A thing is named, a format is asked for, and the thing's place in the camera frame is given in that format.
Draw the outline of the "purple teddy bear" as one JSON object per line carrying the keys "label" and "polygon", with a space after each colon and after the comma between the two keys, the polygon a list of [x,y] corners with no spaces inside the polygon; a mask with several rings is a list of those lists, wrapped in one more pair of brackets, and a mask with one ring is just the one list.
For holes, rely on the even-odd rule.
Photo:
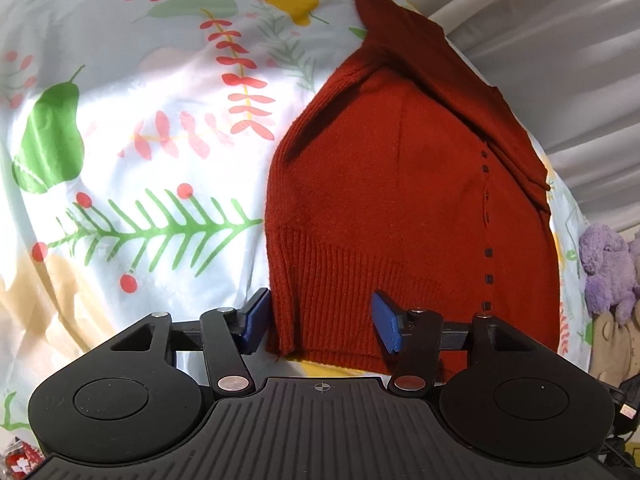
{"label": "purple teddy bear", "polygon": [[626,324],[639,300],[639,233],[627,242],[606,224],[592,224],[579,239],[579,258],[587,274],[588,311],[610,312]]}

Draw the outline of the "beige plush toy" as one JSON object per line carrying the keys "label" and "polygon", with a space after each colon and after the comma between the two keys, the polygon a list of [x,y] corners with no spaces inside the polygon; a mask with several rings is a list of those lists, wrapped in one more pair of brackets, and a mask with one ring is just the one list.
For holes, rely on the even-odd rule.
{"label": "beige plush toy", "polygon": [[620,325],[611,312],[593,318],[589,374],[613,387],[639,374],[639,311]]}

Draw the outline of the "floral bed sheet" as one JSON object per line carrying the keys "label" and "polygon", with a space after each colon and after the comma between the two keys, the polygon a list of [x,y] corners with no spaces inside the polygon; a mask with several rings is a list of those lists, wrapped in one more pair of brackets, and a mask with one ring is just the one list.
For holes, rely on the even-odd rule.
{"label": "floral bed sheet", "polygon": [[[139,318],[190,320],[270,286],[271,161],[366,35],[355,0],[1,0],[3,441],[34,437],[40,382]],[[551,350],[586,367],[585,220],[527,134],[559,263]],[[248,365],[384,374],[268,346]]]}

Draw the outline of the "red knit cardigan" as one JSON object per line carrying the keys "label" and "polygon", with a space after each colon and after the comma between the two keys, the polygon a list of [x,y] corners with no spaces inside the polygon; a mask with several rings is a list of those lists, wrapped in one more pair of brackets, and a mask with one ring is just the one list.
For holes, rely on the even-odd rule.
{"label": "red knit cardigan", "polygon": [[555,349],[559,263],[527,132],[437,24],[355,6],[366,38],[269,169],[270,351],[386,373],[375,292],[454,322],[487,311]]}

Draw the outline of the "white curtain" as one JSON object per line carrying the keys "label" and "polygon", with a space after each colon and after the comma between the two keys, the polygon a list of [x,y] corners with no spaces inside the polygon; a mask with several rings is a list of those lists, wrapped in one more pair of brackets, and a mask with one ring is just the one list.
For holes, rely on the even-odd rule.
{"label": "white curtain", "polygon": [[582,213],[639,229],[639,0],[408,0],[498,87]]}

